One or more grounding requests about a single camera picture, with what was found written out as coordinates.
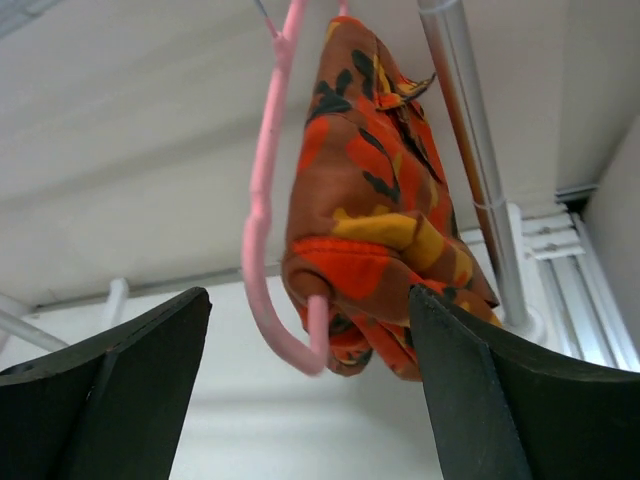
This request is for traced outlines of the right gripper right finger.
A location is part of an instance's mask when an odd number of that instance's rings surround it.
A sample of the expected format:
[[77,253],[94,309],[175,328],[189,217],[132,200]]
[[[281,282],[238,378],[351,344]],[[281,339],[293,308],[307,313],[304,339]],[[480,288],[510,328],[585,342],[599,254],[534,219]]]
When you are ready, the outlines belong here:
[[638,478],[638,373],[541,347],[423,285],[409,313],[444,478]]

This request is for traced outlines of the pink clothes hanger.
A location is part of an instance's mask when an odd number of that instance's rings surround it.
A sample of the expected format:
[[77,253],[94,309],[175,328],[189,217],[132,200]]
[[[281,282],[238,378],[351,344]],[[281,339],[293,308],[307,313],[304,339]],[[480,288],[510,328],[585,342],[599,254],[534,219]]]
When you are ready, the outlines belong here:
[[310,344],[294,337],[279,319],[267,286],[265,252],[272,222],[272,188],[277,150],[285,115],[289,81],[307,2],[289,4],[283,27],[278,30],[263,3],[257,8],[271,34],[275,55],[249,184],[250,209],[245,222],[241,270],[246,297],[256,326],[270,349],[283,361],[308,376],[325,369],[329,356],[329,301],[312,295],[307,301]]

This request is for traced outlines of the orange camouflage trousers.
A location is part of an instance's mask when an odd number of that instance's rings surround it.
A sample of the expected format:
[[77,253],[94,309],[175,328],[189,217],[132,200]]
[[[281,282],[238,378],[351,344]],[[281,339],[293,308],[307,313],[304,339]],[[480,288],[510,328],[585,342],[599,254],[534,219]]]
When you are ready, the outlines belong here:
[[401,379],[421,374],[409,291],[423,284],[488,323],[498,300],[461,240],[413,81],[359,20],[328,25],[291,192],[284,288],[301,318],[329,302],[328,368],[361,373],[378,355]]

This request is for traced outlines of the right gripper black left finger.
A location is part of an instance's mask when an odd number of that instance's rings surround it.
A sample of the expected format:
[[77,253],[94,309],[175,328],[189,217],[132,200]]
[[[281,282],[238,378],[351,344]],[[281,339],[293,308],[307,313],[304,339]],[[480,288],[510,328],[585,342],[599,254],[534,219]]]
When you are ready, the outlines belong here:
[[207,291],[191,288],[3,370],[2,478],[168,478],[210,312]]

